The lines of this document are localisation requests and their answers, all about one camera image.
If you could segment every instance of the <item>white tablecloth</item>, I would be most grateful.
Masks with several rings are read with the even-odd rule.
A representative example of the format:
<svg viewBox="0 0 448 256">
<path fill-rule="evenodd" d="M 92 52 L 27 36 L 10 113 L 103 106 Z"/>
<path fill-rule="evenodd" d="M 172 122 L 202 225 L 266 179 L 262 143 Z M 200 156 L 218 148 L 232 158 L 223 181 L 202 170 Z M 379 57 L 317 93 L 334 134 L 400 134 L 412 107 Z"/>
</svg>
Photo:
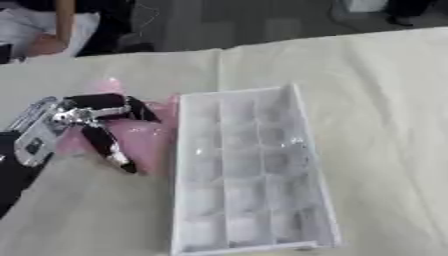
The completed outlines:
<svg viewBox="0 0 448 256">
<path fill-rule="evenodd" d="M 298 82 L 344 240 L 300 254 L 448 255 L 448 28 L 3 66 L 0 127 L 110 77 L 144 99 Z M 161 179 L 56 159 L 0 222 L 0 255 L 166 253 L 169 195 Z"/>
</svg>

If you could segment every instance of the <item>wire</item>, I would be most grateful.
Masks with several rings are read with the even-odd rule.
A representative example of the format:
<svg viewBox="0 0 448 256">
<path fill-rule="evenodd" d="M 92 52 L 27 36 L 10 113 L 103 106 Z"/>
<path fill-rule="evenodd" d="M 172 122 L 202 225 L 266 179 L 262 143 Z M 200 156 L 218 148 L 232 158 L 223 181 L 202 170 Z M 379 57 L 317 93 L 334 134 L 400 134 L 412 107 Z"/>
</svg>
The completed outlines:
<svg viewBox="0 0 448 256">
<path fill-rule="evenodd" d="M 138 34 L 138 36 L 139 36 L 140 38 L 142 38 L 142 37 L 143 37 L 143 29 L 144 29 L 146 26 L 148 26 L 149 24 L 151 24 L 151 23 L 152 23 L 152 22 L 153 22 L 153 21 L 160 15 L 160 9 L 159 9 L 159 8 L 148 7 L 148 6 L 144 5 L 144 4 L 137 3 L 136 6 L 135 6 L 135 8 L 134 8 L 134 11 L 136 10 L 137 7 L 142 7 L 142 8 L 144 8 L 144 9 L 146 9 L 146 10 L 149 10 L 149 11 L 151 11 L 151 12 L 154 12 L 154 15 L 151 16 L 151 18 L 150 18 L 149 20 L 145 21 L 143 24 L 140 24 L 140 25 L 138 26 L 138 31 L 136 32 L 136 34 Z"/>
</svg>

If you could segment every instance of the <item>pink plastic bag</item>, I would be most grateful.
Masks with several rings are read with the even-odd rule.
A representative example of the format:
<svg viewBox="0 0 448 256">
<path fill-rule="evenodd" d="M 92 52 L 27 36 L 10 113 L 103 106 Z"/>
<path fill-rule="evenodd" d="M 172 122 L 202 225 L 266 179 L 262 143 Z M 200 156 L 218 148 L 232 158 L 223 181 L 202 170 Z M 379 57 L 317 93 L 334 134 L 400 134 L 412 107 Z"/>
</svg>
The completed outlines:
<svg viewBox="0 0 448 256">
<path fill-rule="evenodd" d="M 119 81 L 109 78 L 95 85 L 96 93 L 123 93 Z M 110 121 L 107 127 L 117 138 L 123 152 L 132 159 L 141 173 L 166 172 L 170 146 L 175 142 L 178 120 L 179 97 L 172 96 L 165 103 L 148 102 L 147 106 L 162 121 L 161 123 L 121 119 Z M 80 132 L 73 127 L 66 132 L 58 144 L 59 154 L 94 152 Z"/>
</svg>

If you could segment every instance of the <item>white ice cube tray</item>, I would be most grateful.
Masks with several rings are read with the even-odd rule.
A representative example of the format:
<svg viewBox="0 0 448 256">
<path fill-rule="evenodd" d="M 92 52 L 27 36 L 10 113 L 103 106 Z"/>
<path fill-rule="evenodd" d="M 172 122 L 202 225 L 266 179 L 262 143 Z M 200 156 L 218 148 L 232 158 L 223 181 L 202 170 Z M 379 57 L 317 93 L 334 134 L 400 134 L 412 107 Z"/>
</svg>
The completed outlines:
<svg viewBox="0 0 448 256">
<path fill-rule="evenodd" d="M 295 85 L 181 97 L 172 255 L 339 241 Z"/>
</svg>

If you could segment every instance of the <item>floor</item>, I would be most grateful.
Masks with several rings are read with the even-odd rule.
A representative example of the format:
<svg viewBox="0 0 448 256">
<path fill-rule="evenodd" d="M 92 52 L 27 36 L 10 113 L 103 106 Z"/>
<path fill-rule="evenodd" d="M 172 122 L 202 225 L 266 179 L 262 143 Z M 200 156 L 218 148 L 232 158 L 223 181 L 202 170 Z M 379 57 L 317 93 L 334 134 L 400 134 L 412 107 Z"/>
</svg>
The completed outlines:
<svg viewBox="0 0 448 256">
<path fill-rule="evenodd" d="M 415 28 L 447 26 L 448 16 L 431 8 L 413 22 Z M 158 51 L 403 29 L 381 13 L 349 13 L 339 0 L 137 0 L 133 25 L 134 37 Z"/>
</svg>

